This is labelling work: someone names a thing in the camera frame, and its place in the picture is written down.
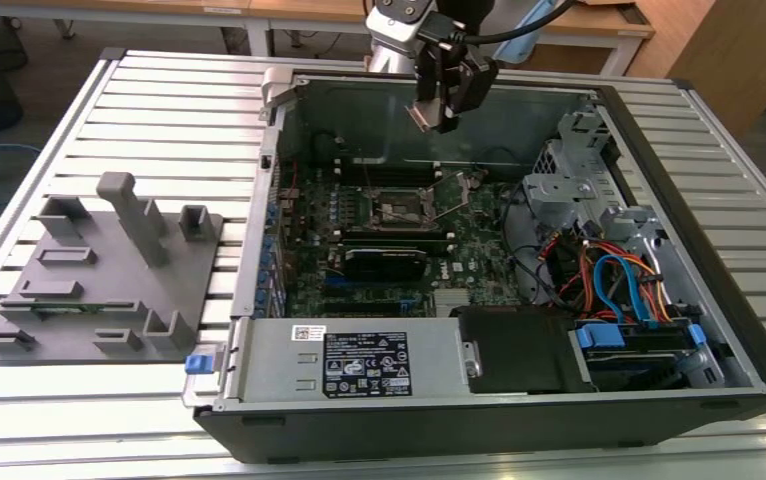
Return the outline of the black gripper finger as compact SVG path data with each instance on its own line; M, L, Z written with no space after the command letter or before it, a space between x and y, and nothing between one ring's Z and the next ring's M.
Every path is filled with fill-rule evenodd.
M437 62L438 74L438 96L441 100L440 107L440 125L437 131L449 133L460 125L460 114L454 110L454 95L460 88L460 54L442 54Z
M424 48L416 59L416 100L430 101L437 93L437 58L433 48Z

